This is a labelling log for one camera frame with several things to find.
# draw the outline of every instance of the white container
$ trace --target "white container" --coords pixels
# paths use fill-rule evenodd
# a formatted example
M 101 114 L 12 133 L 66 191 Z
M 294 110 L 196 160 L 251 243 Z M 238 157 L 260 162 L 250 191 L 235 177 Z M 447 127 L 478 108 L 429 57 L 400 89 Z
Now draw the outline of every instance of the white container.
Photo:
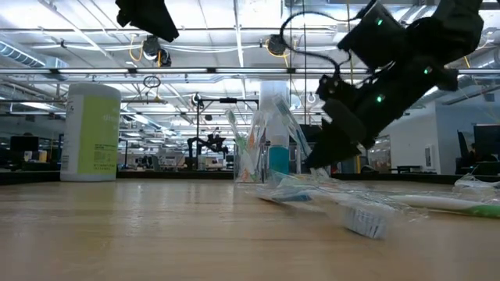
M 70 85 L 61 181 L 116 179 L 120 102 L 120 91 L 113 87 Z

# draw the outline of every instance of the green label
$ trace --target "green label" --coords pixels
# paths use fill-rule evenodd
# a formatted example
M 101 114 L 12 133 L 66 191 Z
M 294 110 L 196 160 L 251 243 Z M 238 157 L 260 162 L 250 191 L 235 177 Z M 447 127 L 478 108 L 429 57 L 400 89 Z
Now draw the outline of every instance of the green label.
M 116 173 L 120 101 L 87 96 L 83 111 L 78 173 Z

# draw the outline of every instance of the white wall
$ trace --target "white wall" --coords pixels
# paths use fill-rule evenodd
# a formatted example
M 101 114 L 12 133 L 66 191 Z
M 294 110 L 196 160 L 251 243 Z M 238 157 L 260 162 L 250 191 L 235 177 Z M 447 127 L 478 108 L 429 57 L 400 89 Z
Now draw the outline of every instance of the white wall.
M 57 140 L 59 134 L 64 133 L 64 120 L 50 120 L 47 116 L 36 116 L 35 122 L 28 122 L 24 117 L 0 117 L 0 135 L 10 137 L 23 133 Z
M 427 169 L 441 172 L 439 165 L 438 129 L 434 103 L 424 109 L 411 110 L 410 116 L 394 121 L 381 133 L 391 139 L 391 165 L 420 165 L 425 167 L 425 148 L 434 146 L 434 168 Z
M 500 118 L 499 107 L 478 105 L 440 105 L 436 108 L 437 135 L 439 142 L 439 161 L 442 174 L 455 173 L 455 159 L 460 157 L 457 130 L 464 132 L 467 144 L 473 143 L 474 125 L 498 123 L 493 116 Z

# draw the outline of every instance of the table surface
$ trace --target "table surface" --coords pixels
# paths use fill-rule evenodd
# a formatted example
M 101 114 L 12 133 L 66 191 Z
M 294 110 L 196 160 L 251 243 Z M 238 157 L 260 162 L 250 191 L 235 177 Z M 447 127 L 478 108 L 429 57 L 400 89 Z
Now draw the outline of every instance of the table surface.
M 370 183 L 389 190 L 449 190 Z M 432 214 L 370 240 L 231 181 L 0 188 L 2 280 L 498 280 L 500 221 Z

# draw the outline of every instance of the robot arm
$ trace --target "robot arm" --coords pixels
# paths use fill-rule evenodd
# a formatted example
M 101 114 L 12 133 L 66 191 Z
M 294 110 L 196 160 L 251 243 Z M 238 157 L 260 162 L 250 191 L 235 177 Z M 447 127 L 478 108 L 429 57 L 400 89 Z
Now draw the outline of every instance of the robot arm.
M 341 79 L 334 63 L 335 74 L 320 79 L 317 94 L 332 122 L 323 121 L 320 141 L 306 165 L 317 168 L 345 160 L 359 153 L 359 144 L 371 148 L 386 126 L 434 86 L 456 91 L 458 71 L 445 65 L 477 48 L 484 24 L 481 3 L 441 0 L 433 16 L 404 28 L 378 1 L 371 1 L 355 18 L 361 19 L 359 24 L 337 46 L 356 54 L 371 75 L 356 87 Z

